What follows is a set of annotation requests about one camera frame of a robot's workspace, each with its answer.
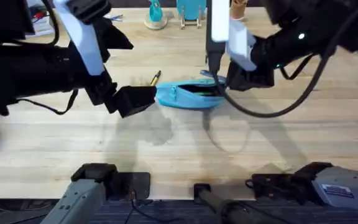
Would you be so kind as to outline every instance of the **black cable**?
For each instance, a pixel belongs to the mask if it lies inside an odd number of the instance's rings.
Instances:
[[[184,218],[172,218],[172,219],[169,219],[169,220],[163,220],[161,218],[156,218],[156,217],[153,217],[151,215],[148,215],[148,214],[142,212],[141,210],[139,210],[138,207],[136,207],[136,205],[134,203],[134,201],[137,199],[135,189],[132,189],[132,194],[134,195],[135,199],[131,200],[132,210],[131,210],[130,214],[128,215],[127,220],[129,219],[130,215],[132,215],[132,211],[135,210],[137,213],[143,215],[144,217],[146,217],[146,218],[148,218],[150,220],[156,221],[158,223],[171,223],[171,222],[177,222],[177,221],[184,221],[184,222],[186,221]]]
[[[39,47],[53,47],[57,44],[57,42],[59,41],[60,38],[60,33],[59,33],[59,23],[57,21],[56,15],[53,12],[52,6],[50,5],[48,0],[42,0],[42,3],[45,5],[45,7],[47,8],[47,11],[49,13],[50,19],[52,20],[53,23],[53,29],[55,31],[55,37],[53,38],[53,40],[50,43],[47,44],[41,44],[41,43],[28,43],[28,42],[21,42],[19,40],[12,40],[11,42],[13,44],[18,44],[18,45],[29,45],[29,46],[39,46]]]
[[[47,213],[46,213],[46,214],[43,214],[43,215],[37,215],[37,216],[31,217],[31,218],[26,218],[26,219],[24,219],[24,220],[12,222],[12,223],[10,223],[10,224],[18,224],[18,223],[26,222],[26,221],[29,221],[29,220],[33,220],[33,219],[35,219],[35,218],[45,217],[45,216],[47,216],[47,215],[48,215]]]
[[[71,107],[73,107],[73,104],[74,104],[74,101],[75,101],[75,98],[77,97],[77,95],[78,95],[78,90],[73,90],[73,93],[71,94],[70,99],[68,100],[67,108],[66,108],[65,111],[59,111],[59,110],[56,110],[55,108],[52,108],[50,106],[47,106],[47,105],[44,105],[42,103],[38,103],[36,101],[32,101],[32,100],[29,100],[29,99],[17,99],[17,100],[14,100],[13,103],[18,103],[20,101],[25,101],[25,102],[32,103],[35,106],[40,106],[40,107],[43,107],[45,109],[48,109],[48,110],[54,112],[57,115],[63,115],[65,113],[67,113],[67,111],[69,111],[71,109]]]
[[[238,109],[239,111],[248,114],[250,116],[255,116],[257,118],[276,118],[278,116],[281,115],[285,115],[289,112],[291,112],[292,110],[294,110],[295,108],[297,108],[298,106],[300,106],[306,99],[307,97],[310,95],[310,93],[313,91],[313,89],[315,88],[316,84],[318,83],[318,80],[320,79],[320,76],[323,73],[323,70],[330,58],[330,56],[333,54],[333,52],[335,51],[335,48],[337,46],[337,44],[339,43],[339,40],[341,38],[341,36],[343,35],[343,33],[345,33],[345,31],[349,28],[349,26],[358,18],[358,9],[355,10],[346,20],[345,22],[341,25],[341,27],[338,29],[338,31],[336,32],[335,36],[331,39],[331,41],[329,42],[323,56],[321,57],[321,61],[318,64],[318,67],[316,69],[316,72],[313,75],[313,78],[311,79],[309,85],[306,87],[305,91],[302,93],[302,95],[289,107],[278,111],[276,113],[257,113],[251,110],[248,110],[244,107],[242,107],[241,105],[237,104],[226,92],[225,89],[223,87],[221,87],[220,85],[218,85],[219,83],[219,79],[218,79],[218,74],[217,71],[210,71],[213,76],[214,76],[214,80],[215,80],[215,84],[218,86],[218,90],[221,92],[222,96],[225,97],[225,99],[236,109]],[[218,54],[211,54],[208,58],[211,60],[211,58],[215,57],[215,60],[218,58],[220,61],[220,55]]]
[[[130,219],[130,217],[131,217],[132,213],[134,213],[134,209],[131,209],[131,211],[129,212],[129,214],[128,214],[127,218],[125,219],[124,224],[127,224],[127,223],[129,222],[129,219]]]
[[[286,80],[294,80],[305,68],[305,66],[309,63],[310,59],[313,58],[316,54],[311,54],[307,56],[296,68],[296,70],[292,73],[291,76],[288,75],[287,71],[285,70],[285,67],[280,67],[281,74]]]

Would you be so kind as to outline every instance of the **wooden tabletop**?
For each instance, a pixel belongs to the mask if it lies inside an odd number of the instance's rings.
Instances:
[[[160,31],[148,30],[148,9],[113,9],[124,22],[114,24],[133,50],[111,50],[106,64],[119,86],[146,85],[158,70],[159,82],[202,78],[205,30],[180,30],[174,17]],[[256,35],[278,30],[262,8],[246,10]],[[49,37],[33,41],[48,41]],[[62,34],[60,45],[68,43]],[[304,90],[319,58],[295,81],[276,74],[276,86],[230,92],[242,105],[273,112],[293,103]],[[229,59],[222,61],[226,75]],[[299,62],[288,66],[292,72]],[[63,110],[69,93],[32,99]],[[301,107],[275,119],[246,116],[228,103],[212,111],[188,111],[154,104],[121,119],[94,107],[81,90],[74,107],[57,116],[29,103],[9,107],[0,117],[0,198],[60,198],[82,164],[107,162],[119,171],[150,172],[151,198],[191,198],[196,182],[213,184],[225,197],[252,198],[244,180],[254,173],[294,172],[313,161],[358,170],[358,54],[338,49],[318,86]]]

